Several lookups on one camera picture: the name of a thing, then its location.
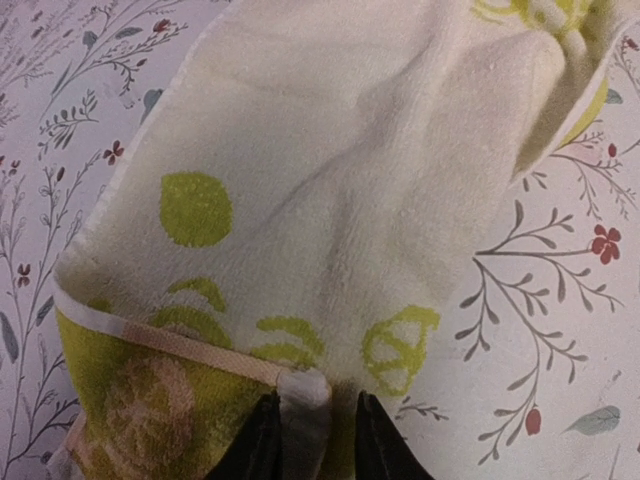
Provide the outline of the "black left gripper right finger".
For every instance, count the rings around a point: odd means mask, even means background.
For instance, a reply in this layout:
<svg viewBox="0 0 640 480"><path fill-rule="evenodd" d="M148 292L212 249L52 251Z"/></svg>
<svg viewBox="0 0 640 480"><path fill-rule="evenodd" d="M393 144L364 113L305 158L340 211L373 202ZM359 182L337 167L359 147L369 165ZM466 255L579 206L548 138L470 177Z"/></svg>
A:
<svg viewBox="0 0 640 480"><path fill-rule="evenodd" d="M375 395L366 391L359 393L355 423L357 480L434 480Z"/></svg>

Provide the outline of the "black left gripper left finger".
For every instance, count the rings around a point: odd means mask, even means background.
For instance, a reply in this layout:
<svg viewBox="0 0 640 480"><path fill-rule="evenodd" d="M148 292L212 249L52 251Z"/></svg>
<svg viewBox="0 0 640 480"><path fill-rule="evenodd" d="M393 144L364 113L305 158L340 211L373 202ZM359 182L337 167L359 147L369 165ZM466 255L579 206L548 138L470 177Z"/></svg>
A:
<svg viewBox="0 0 640 480"><path fill-rule="evenodd" d="M207 480L283 478L280 397L262 395Z"/></svg>

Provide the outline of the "yellow-green crocodile towel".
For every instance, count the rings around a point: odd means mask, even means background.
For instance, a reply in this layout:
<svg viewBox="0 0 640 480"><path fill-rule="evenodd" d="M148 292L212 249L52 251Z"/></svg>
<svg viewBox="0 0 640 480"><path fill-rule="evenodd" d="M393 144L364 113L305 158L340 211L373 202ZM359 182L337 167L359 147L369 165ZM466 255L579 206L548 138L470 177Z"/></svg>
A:
<svg viewBox="0 0 640 480"><path fill-rule="evenodd" d="M59 260L81 411L51 479L202 479L259 398L283 475L356 479L375 395L435 479L615 462L636 228L514 186L585 153L635 1L236 1Z"/></svg>

